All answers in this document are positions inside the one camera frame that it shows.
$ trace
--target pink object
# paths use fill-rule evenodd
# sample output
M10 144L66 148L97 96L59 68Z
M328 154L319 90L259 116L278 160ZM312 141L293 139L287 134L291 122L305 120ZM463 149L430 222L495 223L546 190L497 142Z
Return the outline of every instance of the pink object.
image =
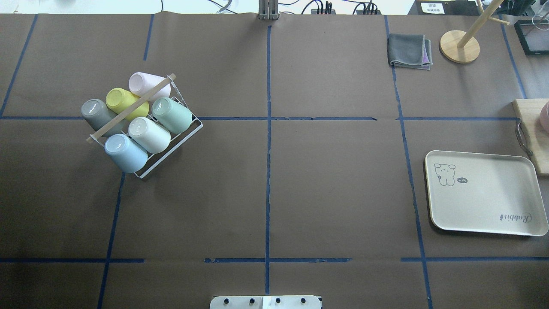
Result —
M545 131L549 133L549 114L547 114L547 104L544 105L544 107L541 109L540 113L540 122L541 126L544 127Z

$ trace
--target table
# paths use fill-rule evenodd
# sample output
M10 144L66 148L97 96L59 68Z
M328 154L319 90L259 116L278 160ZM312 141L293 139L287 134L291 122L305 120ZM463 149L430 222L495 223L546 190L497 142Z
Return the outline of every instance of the table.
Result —
M549 58L473 16L2 15L0 307L207 307L322 295L325 308L546 308L549 236L432 225L430 150L525 156L516 98ZM431 71L388 66L425 34ZM178 75L204 128L145 180L85 142L90 98ZM549 179L539 178L549 201Z

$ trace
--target mint green cup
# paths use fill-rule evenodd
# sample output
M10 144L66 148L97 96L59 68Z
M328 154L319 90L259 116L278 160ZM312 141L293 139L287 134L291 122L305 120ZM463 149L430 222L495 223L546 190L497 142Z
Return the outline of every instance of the mint green cup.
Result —
M154 101L153 116L174 134L185 132L193 122L191 111L168 97Z

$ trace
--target folded cloth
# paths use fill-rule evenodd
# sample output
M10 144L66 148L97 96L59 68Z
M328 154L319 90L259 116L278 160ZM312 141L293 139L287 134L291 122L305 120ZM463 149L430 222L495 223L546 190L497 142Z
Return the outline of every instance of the folded cloth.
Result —
M421 70L430 70L431 40L421 34L389 34L387 41L389 64Z

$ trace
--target cutting board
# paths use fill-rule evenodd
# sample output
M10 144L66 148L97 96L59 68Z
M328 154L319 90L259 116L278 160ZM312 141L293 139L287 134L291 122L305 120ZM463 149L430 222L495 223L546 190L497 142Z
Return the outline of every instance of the cutting board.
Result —
M516 99L513 108L520 118L526 145L534 155L530 157L538 175L549 175L549 133L540 123L540 112L549 99Z

